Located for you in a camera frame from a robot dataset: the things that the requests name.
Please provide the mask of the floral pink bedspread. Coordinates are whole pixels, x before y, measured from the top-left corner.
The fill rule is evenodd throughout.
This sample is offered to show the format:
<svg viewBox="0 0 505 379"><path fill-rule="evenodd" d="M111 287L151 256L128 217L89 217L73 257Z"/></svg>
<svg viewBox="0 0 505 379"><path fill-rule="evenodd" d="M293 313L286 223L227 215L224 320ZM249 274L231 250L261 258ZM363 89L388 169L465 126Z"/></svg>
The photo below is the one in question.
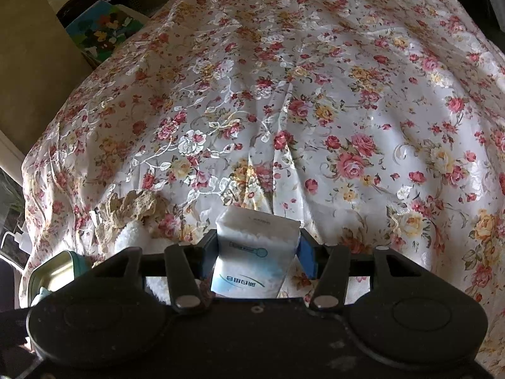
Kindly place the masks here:
<svg viewBox="0 0 505 379"><path fill-rule="evenodd" d="M504 55L458 0L169 0L23 163L31 274L93 263L93 210L160 193L197 242L229 205L354 253L386 245L480 303L504 372Z"/></svg>

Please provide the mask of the beige crochet lace doily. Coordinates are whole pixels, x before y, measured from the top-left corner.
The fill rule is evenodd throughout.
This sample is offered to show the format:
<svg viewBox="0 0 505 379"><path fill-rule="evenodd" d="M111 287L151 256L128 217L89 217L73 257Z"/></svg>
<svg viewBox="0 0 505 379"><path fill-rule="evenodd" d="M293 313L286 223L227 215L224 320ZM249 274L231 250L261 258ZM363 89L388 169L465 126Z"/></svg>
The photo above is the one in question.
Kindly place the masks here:
<svg viewBox="0 0 505 379"><path fill-rule="evenodd" d="M165 197L150 190L132 190L124 197L112 193L93 210L95 238L100 245L112 247L120 231L131 222L139 222L150 235L157 235L157 225L168 207Z"/></svg>

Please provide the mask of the gold metal tin box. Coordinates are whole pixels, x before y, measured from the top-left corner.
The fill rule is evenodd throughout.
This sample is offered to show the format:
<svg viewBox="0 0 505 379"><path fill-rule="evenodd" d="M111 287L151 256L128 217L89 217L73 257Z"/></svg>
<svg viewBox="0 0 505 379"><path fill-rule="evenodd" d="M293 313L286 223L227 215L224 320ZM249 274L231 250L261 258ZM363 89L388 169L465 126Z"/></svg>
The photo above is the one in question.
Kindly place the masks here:
<svg viewBox="0 0 505 379"><path fill-rule="evenodd" d="M27 303L34 306L91 269L91 261L74 251L61 251L37 266L28 281Z"/></svg>

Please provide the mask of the white teddy bear plush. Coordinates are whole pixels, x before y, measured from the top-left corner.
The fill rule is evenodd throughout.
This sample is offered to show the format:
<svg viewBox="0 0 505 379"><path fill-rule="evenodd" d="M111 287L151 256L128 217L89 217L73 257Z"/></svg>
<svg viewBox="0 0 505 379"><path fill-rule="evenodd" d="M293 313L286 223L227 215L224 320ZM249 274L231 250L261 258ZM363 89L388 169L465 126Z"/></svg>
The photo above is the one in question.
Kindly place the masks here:
<svg viewBox="0 0 505 379"><path fill-rule="evenodd" d="M135 220L121 228L111 228L108 257L130 247L140 248L144 255L161 254L167 247L174 244L174 241L169 239L151 236L144 223Z"/></svg>

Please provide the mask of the white tissue pack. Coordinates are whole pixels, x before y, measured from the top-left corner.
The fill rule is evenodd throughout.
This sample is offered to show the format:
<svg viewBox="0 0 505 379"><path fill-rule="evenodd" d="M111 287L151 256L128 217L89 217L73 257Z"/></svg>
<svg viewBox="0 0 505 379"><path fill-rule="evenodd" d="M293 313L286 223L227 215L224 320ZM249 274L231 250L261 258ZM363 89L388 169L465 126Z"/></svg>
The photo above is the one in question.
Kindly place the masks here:
<svg viewBox="0 0 505 379"><path fill-rule="evenodd" d="M300 239L300 222L228 207L217 219L211 291L225 298L276 298Z"/></svg>

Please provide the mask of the colourful picture book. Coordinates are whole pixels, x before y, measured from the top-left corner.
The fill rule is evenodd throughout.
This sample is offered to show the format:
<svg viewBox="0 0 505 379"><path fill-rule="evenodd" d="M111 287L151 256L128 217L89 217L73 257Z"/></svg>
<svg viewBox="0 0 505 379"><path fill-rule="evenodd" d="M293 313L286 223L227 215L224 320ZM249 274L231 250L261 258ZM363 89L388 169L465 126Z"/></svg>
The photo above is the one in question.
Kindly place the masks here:
<svg viewBox="0 0 505 379"><path fill-rule="evenodd" d="M148 16L122 4L98 0L77 15L65 31L96 69L149 20Z"/></svg>

